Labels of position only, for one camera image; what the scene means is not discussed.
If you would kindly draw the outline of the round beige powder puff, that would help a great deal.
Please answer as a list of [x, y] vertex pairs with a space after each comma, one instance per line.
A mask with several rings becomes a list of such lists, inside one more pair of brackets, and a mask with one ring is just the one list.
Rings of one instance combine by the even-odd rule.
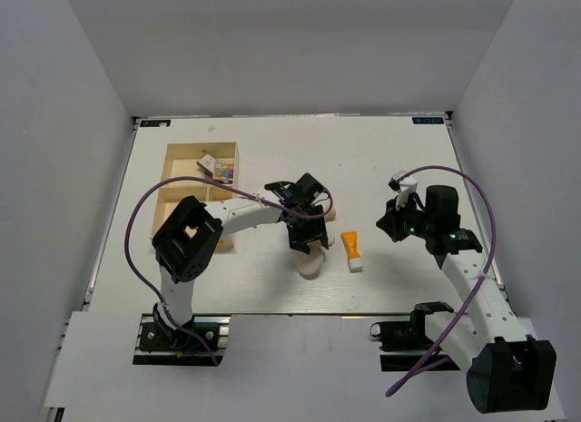
[[297, 252], [295, 254], [297, 272], [306, 280], [316, 279], [325, 262], [325, 253], [316, 246], [310, 248], [310, 253]]

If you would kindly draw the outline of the orange tube white cap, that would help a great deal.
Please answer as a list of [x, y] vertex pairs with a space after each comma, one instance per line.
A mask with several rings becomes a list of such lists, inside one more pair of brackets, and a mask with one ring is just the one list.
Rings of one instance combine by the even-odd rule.
[[358, 251], [358, 233], [356, 231], [346, 231], [342, 232], [340, 237], [346, 249], [350, 272], [362, 271], [363, 264]]

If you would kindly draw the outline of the small colourful eyeshadow palette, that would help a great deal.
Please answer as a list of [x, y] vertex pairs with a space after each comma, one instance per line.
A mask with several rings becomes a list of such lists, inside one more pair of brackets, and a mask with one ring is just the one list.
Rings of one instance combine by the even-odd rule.
[[233, 184], [235, 179], [236, 163], [233, 158], [216, 159], [212, 173], [215, 182]]

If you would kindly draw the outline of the gold eyeshadow palette white label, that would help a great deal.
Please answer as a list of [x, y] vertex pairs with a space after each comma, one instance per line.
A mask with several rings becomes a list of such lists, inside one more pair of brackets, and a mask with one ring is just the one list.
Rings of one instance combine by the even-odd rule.
[[204, 176], [212, 178], [215, 167], [216, 159], [212, 157], [209, 153], [205, 153], [200, 159], [196, 161], [197, 166], [204, 172]]

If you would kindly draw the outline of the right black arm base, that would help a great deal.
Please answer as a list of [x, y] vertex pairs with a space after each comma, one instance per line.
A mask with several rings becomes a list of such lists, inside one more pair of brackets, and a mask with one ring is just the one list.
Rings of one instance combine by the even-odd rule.
[[411, 370], [432, 344], [429, 339], [417, 338], [406, 320], [375, 322], [370, 326], [369, 334], [379, 343], [382, 372]]

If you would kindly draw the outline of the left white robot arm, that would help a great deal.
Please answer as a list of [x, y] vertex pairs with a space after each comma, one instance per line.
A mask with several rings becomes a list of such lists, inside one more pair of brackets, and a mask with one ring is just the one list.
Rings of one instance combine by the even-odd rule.
[[317, 201], [326, 188], [305, 173], [296, 182], [272, 182], [250, 197], [225, 201], [182, 199], [153, 236], [161, 273], [161, 294], [153, 310], [154, 323], [170, 348], [186, 348], [195, 341], [192, 296], [218, 249], [232, 234], [260, 225], [285, 224], [297, 272], [304, 278], [319, 275], [330, 247], [324, 206]]

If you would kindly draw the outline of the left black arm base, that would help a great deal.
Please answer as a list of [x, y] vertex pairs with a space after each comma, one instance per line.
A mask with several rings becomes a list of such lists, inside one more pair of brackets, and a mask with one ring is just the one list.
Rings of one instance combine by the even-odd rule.
[[230, 317], [194, 317], [184, 325], [196, 333], [212, 353], [191, 334], [176, 330], [172, 338], [152, 314], [142, 315], [133, 353], [135, 366], [217, 367], [228, 342]]

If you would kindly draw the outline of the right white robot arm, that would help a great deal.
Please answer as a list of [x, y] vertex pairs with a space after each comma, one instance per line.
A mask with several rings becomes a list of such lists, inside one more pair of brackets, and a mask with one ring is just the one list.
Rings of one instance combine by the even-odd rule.
[[510, 308], [495, 279], [484, 271], [485, 256], [476, 235], [461, 227], [458, 192], [429, 186], [420, 201], [417, 183], [393, 181], [395, 198], [376, 225], [394, 241], [422, 239], [427, 252], [452, 283], [462, 306], [418, 304], [409, 335], [433, 354], [442, 349], [465, 373], [468, 396], [482, 413], [544, 410], [556, 367], [556, 351], [538, 340]]

